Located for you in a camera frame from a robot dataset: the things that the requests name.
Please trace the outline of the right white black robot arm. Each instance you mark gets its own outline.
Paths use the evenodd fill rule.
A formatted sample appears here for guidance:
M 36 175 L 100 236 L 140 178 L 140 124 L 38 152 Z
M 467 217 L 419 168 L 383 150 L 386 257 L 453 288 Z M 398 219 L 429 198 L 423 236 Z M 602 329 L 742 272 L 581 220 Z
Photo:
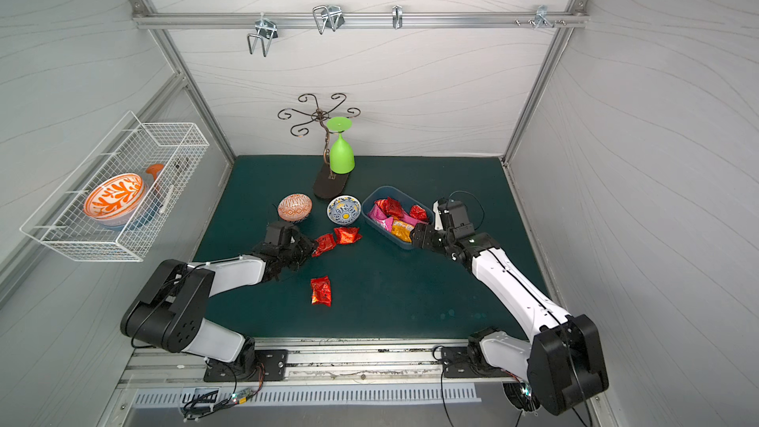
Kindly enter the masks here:
M 504 375 L 506 397 L 523 411 L 561 415 L 609 389 L 600 332 L 585 314 L 573 316 L 541 292 L 489 234 L 476 229 L 468 208 L 452 198 L 433 206 L 433 223 L 411 233 L 415 247 L 446 255 L 468 270 L 507 308 L 522 328 L 519 340 L 486 328 L 468 340 L 472 373 Z

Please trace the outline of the pink tea bag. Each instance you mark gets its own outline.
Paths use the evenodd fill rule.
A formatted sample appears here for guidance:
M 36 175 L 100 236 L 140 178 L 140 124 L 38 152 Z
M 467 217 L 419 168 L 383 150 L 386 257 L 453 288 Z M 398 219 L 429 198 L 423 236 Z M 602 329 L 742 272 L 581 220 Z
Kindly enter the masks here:
M 404 223 L 411 225 L 412 227 L 416 227 L 420 223 L 419 219 L 415 219 L 414 217 L 411 217 L 410 215 L 404 215 L 401 220 Z
M 386 215 L 381 207 L 377 204 L 373 205 L 369 214 L 369 218 L 374 223 L 377 223 L 379 227 L 384 231 L 391 232 L 393 230 L 395 219 L 392 215 Z

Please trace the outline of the red tea bag front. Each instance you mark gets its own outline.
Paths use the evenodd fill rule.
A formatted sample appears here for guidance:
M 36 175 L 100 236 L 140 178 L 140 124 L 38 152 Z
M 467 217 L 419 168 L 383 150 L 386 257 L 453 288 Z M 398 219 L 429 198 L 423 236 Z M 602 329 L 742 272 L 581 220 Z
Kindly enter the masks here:
M 310 286 L 312 287 L 312 304 L 332 305 L 331 282 L 328 277 L 311 279 Z

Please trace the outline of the small red tea bag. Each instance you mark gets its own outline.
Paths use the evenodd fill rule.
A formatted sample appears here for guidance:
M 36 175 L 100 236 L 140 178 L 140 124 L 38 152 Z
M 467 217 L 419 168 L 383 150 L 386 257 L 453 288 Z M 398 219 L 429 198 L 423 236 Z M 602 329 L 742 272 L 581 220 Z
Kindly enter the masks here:
M 318 257 L 323 253 L 333 250 L 337 246 L 337 242 L 334 235 L 331 233 L 322 235 L 315 240 L 314 251 L 312 257 Z

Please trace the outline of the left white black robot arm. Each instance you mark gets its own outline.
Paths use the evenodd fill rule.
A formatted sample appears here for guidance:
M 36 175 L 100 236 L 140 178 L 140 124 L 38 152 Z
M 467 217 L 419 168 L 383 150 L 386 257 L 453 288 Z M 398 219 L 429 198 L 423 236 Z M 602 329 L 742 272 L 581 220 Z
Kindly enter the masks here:
M 245 363 L 255 354 L 255 341 L 208 320 L 210 299 L 277 281 L 283 270 L 300 269 L 317 247 L 296 225 L 276 221 L 250 254 L 202 263 L 164 260 L 126 310 L 122 335 L 169 353 Z

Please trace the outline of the large red tea bag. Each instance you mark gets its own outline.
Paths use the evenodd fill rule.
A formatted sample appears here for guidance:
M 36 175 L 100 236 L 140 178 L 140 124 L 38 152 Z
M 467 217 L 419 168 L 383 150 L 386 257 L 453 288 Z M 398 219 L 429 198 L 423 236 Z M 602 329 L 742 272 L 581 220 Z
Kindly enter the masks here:
M 406 215 L 401 203 L 393 198 L 385 198 L 377 200 L 376 205 L 387 217 L 393 217 L 394 219 L 403 219 Z

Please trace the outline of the yellow tea bag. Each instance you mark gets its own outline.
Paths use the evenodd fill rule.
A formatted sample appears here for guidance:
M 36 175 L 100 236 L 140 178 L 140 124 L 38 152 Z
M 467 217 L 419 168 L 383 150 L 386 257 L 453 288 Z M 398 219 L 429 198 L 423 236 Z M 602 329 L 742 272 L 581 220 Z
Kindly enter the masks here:
M 394 221 L 391 226 L 391 234 L 400 241 L 411 243 L 411 233 L 413 232 L 413 229 L 414 226 L 410 223 L 406 223 L 405 221 Z

